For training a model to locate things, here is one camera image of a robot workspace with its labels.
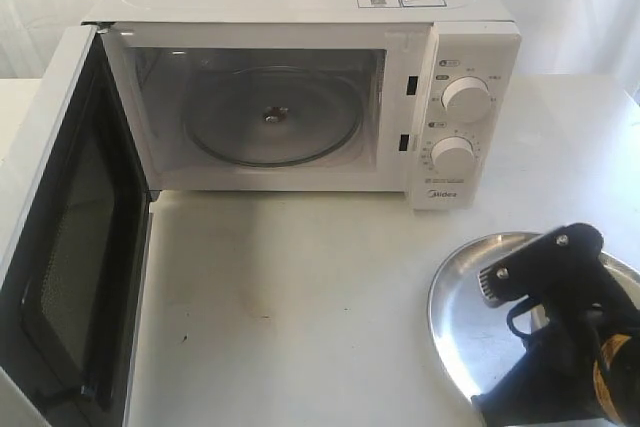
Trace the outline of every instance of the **control panel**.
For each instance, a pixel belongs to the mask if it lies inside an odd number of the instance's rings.
[[[510,22],[436,23],[413,125],[414,209],[468,206],[520,45]]]

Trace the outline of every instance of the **midea logo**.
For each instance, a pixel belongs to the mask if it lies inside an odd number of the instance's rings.
[[[434,197],[457,197],[458,194],[455,192],[443,192],[442,190],[430,190],[427,192],[427,197],[430,199]]]

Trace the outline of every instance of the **white microwave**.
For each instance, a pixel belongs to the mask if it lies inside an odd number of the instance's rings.
[[[519,42],[499,0],[99,1],[0,165],[0,366],[55,427],[122,425],[160,191],[466,206]]]

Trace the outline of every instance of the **microwave door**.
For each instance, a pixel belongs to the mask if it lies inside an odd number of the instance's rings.
[[[95,27],[65,31],[0,187],[0,366],[53,427],[121,426],[150,194]]]

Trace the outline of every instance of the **power knob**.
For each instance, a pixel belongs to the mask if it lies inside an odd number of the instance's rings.
[[[434,145],[431,161],[438,174],[447,177],[463,177],[476,164],[471,143],[462,137],[448,137]]]
[[[447,116],[458,122],[477,122],[491,110],[487,85],[475,77],[462,77],[447,86],[442,94]]]

